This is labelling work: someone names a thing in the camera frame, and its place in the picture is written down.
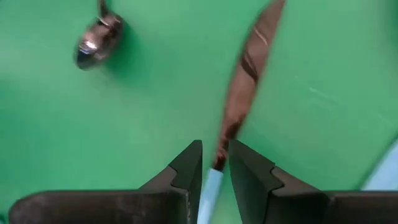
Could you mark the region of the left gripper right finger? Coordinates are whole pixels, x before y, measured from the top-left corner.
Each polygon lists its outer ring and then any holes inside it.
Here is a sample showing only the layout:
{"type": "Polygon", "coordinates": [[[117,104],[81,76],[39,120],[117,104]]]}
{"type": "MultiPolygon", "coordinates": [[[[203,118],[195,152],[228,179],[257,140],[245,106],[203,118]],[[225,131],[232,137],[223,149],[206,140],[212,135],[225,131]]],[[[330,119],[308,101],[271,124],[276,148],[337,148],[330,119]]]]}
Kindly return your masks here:
{"type": "Polygon", "coordinates": [[[320,190],[240,141],[228,147],[243,224],[398,224],[398,191],[320,190]]]}

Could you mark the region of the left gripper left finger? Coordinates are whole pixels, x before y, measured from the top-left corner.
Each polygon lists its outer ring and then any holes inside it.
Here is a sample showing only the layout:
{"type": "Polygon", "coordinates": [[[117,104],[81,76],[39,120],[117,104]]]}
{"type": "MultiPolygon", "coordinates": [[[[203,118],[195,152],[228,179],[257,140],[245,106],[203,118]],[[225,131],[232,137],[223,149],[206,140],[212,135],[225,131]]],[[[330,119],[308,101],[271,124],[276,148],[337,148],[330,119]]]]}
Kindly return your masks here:
{"type": "Polygon", "coordinates": [[[60,190],[25,196],[9,224],[196,224],[202,182],[202,142],[192,141],[139,189],[60,190]]]}

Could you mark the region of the green table mat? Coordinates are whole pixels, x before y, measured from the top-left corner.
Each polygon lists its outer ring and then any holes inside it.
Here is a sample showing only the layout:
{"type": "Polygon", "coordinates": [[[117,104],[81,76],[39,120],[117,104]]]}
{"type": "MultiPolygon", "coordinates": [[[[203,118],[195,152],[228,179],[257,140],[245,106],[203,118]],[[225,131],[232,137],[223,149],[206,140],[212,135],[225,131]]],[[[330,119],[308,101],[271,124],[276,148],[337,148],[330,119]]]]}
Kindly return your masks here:
{"type": "MultiPolygon", "coordinates": [[[[44,190],[136,189],[196,139],[207,172],[269,3],[108,0],[122,42],[80,70],[96,0],[0,0],[0,218],[44,190]]],[[[319,189],[361,189],[398,138],[398,0],[287,0],[238,138],[319,189]]]]}

